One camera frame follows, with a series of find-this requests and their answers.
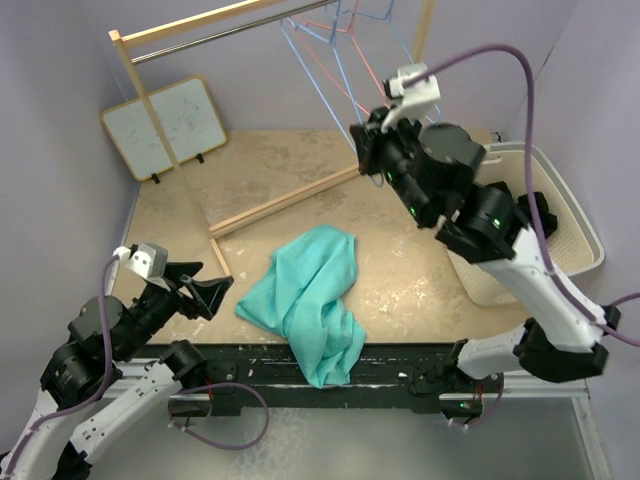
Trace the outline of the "blue hanger of teal shirt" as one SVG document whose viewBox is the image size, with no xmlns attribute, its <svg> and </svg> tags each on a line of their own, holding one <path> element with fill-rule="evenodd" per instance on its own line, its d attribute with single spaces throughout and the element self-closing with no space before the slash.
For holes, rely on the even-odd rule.
<svg viewBox="0 0 640 480">
<path fill-rule="evenodd" d="M 362 121 L 369 116 L 369 109 L 356 96 L 357 89 L 352 79 L 359 71 L 376 78 L 355 36 L 358 8 L 357 1 L 347 7 L 341 1 L 335 1 L 322 8 L 326 17 L 324 21 L 307 18 L 303 14 L 294 14 L 280 21 L 285 39 L 335 123 L 340 122 L 338 114 L 321 81 L 316 78 L 317 74 L 344 97 L 357 120 Z"/>
</svg>

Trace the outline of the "teal t shirt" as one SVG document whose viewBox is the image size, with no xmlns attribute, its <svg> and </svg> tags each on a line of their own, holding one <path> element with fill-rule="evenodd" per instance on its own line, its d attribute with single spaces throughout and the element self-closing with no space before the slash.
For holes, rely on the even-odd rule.
<svg viewBox="0 0 640 480">
<path fill-rule="evenodd" d="M 358 277 L 356 236 L 314 227 L 276 249 L 264 276 L 235 314 L 285 339 L 311 386 L 342 386 L 359 360 L 366 331 L 343 296 Z"/>
</svg>

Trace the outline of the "blue hanger of white shirt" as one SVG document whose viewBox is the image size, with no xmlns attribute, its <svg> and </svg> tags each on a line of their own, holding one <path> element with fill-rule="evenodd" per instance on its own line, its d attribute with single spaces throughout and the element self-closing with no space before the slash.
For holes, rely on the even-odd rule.
<svg viewBox="0 0 640 480">
<path fill-rule="evenodd" d="M 413 40 L 413 47 L 409 49 L 407 47 L 406 42 L 404 41 L 402 32 L 396 25 L 394 21 L 394 7 L 395 1 L 391 0 L 388 3 L 386 8 L 386 12 L 384 14 L 378 15 L 372 12 L 368 12 L 366 10 L 362 10 L 359 7 L 359 3 L 357 1 L 354 2 L 351 8 L 347 8 L 341 11 L 341 14 L 347 15 L 350 14 L 353 18 L 356 16 L 372 19 L 375 21 L 380 21 L 386 24 L 393 35 L 395 42 L 402 49 L 404 56 L 408 59 L 412 64 L 418 63 L 420 61 L 420 57 L 424 50 L 424 46 L 426 44 L 426 38 L 429 33 L 429 29 L 432 22 L 433 13 L 435 11 L 435 7 L 437 5 L 436 1 L 423 1 L 422 6 L 420 7 L 419 18 L 418 18 L 418 26 L 416 27 L 416 32 Z"/>
</svg>

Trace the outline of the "pink hanger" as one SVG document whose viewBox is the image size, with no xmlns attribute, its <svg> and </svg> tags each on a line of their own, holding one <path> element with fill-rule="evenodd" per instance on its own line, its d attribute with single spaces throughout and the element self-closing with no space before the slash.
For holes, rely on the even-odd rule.
<svg viewBox="0 0 640 480">
<path fill-rule="evenodd" d="M 349 99 L 353 109 L 356 111 L 356 116 L 361 119 L 363 115 L 369 114 L 369 110 L 358 102 L 354 83 L 349 74 L 355 71 L 365 72 L 375 84 L 381 96 L 384 96 L 384 89 L 378 76 L 378 73 L 381 72 L 379 65 L 362 49 L 356 36 L 357 19 L 363 17 L 356 16 L 353 18 L 350 14 L 341 14 L 342 10 L 351 8 L 354 2 L 351 1 L 350 5 L 346 7 L 343 7 L 343 1 L 335 1 L 324 6 L 323 10 L 327 17 L 327 21 L 324 23 L 308 20 L 303 14 L 287 17 L 286 22 L 307 54 L 327 76 L 329 81 Z M 340 80 L 320 60 L 320 57 L 310 46 L 309 39 L 319 41 L 332 51 Z"/>
</svg>

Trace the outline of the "black t shirt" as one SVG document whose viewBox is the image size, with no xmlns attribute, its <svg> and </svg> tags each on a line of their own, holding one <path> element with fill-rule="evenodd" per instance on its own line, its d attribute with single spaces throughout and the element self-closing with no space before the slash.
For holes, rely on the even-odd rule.
<svg viewBox="0 0 640 480">
<path fill-rule="evenodd" d="M 545 195 L 540 191 L 534 192 L 534 199 L 537 206 L 540 222 L 545 239 L 552 236 L 558 229 L 558 218 L 549 209 L 548 201 Z M 533 223 L 532 210 L 529 205 L 528 196 L 521 195 L 516 200 L 518 208 L 525 214 L 530 223 Z"/>
</svg>

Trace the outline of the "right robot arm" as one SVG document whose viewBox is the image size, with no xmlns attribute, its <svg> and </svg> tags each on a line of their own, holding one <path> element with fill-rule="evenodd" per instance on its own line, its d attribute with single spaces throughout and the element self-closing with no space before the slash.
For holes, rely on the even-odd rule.
<svg viewBox="0 0 640 480">
<path fill-rule="evenodd" d="M 383 130 L 390 113 L 380 107 L 350 126 L 360 173 L 381 175 L 418 227 L 436 229 L 439 242 L 499 281 L 530 314 L 509 332 L 456 342 L 446 383 L 467 391 L 515 370 L 553 383 L 601 375 L 609 357 L 602 337 L 617 327 L 620 311 L 593 303 L 545 266 L 541 239 L 512 196 L 476 182 L 486 150 L 466 130 L 409 120 Z"/>
</svg>

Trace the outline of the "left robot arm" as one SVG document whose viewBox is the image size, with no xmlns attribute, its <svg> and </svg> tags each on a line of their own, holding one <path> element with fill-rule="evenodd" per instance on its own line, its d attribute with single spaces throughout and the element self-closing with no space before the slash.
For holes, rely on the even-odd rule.
<svg viewBox="0 0 640 480">
<path fill-rule="evenodd" d="M 100 293 L 69 323 L 69 337 L 52 354 L 36 405 L 15 446 L 1 457 L 4 479 L 85 479 L 107 445 L 158 401 L 194 392 L 206 360 L 187 340 L 174 341 L 137 385 L 100 412 L 93 408 L 122 377 L 128 362 L 175 314 L 212 319 L 233 278 L 197 281 L 200 262 L 171 262 L 130 306 Z"/>
</svg>

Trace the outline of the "wooden clothes rack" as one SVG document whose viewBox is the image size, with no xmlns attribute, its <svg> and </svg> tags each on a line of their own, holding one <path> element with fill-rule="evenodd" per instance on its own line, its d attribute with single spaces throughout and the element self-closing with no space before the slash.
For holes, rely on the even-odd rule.
<svg viewBox="0 0 640 480">
<path fill-rule="evenodd" d="M 231 270 L 222 250 L 218 245 L 218 240 L 220 238 L 231 234 L 241 228 L 249 226 L 259 220 L 265 219 L 268 216 L 278 213 L 297 203 L 307 200 L 314 195 L 323 193 L 333 187 L 340 186 L 348 181 L 355 179 L 358 176 L 357 168 L 355 166 L 344 168 L 336 173 L 323 177 L 315 182 L 300 187 L 292 192 L 289 192 L 274 200 L 270 200 L 257 207 L 249 209 L 227 220 L 219 222 L 215 225 L 210 225 L 206 216 L 204 215 L 199 202 L 195 198 L 195 194 L 186 178 L 186 175 L 181 170 L 181 164 L 177 160 L 175 151 L 170 144 L 169 138 L 164 129 L 164 126 L 162 125 L 157 110 L 152 104 L 151 96 L 148 93 L 136 67 L 142 63 L 146 63 L 157 58 L 169 56 L 174 53 L 195 48 L 199 45 L 211 43 L 222 38 L 230 37 L 239 33 L 244 33 L 246 31 L 283 20 L 294 14 L 302 14 L 310 10 L 315 10 L 320 7 L 326 6 L 328 3 L 326 1 L 313 1 L 311 3 L 306 3 L 286 11 L 278 12 L 271 16 L 259 18 L 252 22 L 239 25 L 224 32 L 219 32 L 217 34 L 202 37 L 180 45 L 171 46 L 166 49 L 158 50 L 136 58 L 133 58 L 130 55 L 130 51 L 140 46 L 156 43 L 166 38 L 171 38 L 173 36 L 181 35 L 199 28 L 203 28 L 205 26 L 213 25 L 225 20 L 260 11 L 262 9 L 272 7 L 275 4 L 276 3 L 274 1 L 240 1 L 231 5 L 226 5 L 214 10 L 192 15 L 179 20 L 174 20 L 166 24 L 162 24 L 128 35 L 122 35 L 117 30 L 111 30 L 109 32 L 111 42 L 120 57 L 120 60 L 127 72 L 131 83 L 136 90 L 138 99 L 142 102 L 144 110 L 154 128 L 154 131 L 159 137 L 162 148 L 168 156 L 170 165 L 179 176 L 179 179 L 183 186 L 183 190 L 186 193 L 187 198 L 189 199 L 196 219 L 207 233 L 207 238 L 211 250 L 214 252 L 217 262 L 221 267 L 223 273 L 226 275 L 230 275 Z"/>
</svg>

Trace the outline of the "cream laundry basket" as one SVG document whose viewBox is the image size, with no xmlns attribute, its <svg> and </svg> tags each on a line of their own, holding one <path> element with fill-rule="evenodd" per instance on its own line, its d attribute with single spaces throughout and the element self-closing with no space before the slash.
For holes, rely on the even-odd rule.
<svg viewBox="0 0 640 480">
<path fill-rule="evenodd" d="M 494 143 L 478 170 L 480 184 L 504 183 L 517 205 L 529 214 L 524 174 L 524 144 Z M 565 180 L 547 155 L 532 148 L 534 193 L 549 253 L 556 265 L 573 278 L 600 266 L 604 247 Z M 479 306 L 504 306 L 515 297 L 489 274 L 451 253 L 449 258 L 469 298 Z"/>
</svg>

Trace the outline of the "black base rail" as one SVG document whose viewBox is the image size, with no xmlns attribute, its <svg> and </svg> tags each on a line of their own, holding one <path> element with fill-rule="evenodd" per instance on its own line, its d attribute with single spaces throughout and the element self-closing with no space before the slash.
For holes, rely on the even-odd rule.
<svg viewBox="0 0 640 480">
<path fill-rule="evenodd" d="M 244 407 L 402 409 L 478 417 L 484 394 L 500 392 L 493 374 L 473 380 L 453 367 L 451 343 L 373 343 L 328 359 L 306 360 L 284 344 L 200 344 L 217 416 Z"/>
</svg>

